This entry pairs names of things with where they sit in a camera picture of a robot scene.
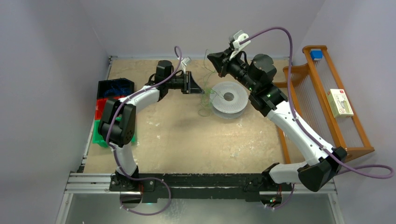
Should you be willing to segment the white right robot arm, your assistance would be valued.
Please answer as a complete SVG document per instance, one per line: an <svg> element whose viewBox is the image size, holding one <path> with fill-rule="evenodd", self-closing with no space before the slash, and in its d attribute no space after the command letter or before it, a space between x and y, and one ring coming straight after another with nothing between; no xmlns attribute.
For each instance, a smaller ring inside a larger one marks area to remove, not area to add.
<svg viewBox="0 0 396 224"><path fill-rule="evenodd" d="M228 51L207 56L220 77L231 75L249 91L252 106L278 126L300 150L305 161L293 164L275 163L262 177L263 186L273 190L281 183L301 183L313 192L319 191L341 169L337 160L344 161L347 152L321 138L289 105L287 96L273 84L277 72L273 59L256 55L251 63L231 57Z"/></svg>

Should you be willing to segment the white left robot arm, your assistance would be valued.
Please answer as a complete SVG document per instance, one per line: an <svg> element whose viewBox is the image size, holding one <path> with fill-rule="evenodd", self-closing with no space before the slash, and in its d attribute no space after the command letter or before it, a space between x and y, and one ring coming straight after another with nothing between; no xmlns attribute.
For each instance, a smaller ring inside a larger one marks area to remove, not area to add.
<svg viewBox="0 0 396 224"><path fill-rule="evenodd" d="M190 71L179 70L171 61L160 60L156 71L137 92L120 99L106 101L98 133L103 137L116 162L111 187L122 187L128 191L138 188L145 178L139 177L130 142L135 136L136 115L151 104L162 100L169 90L180 90L183 94L204 94Z"/></svg>

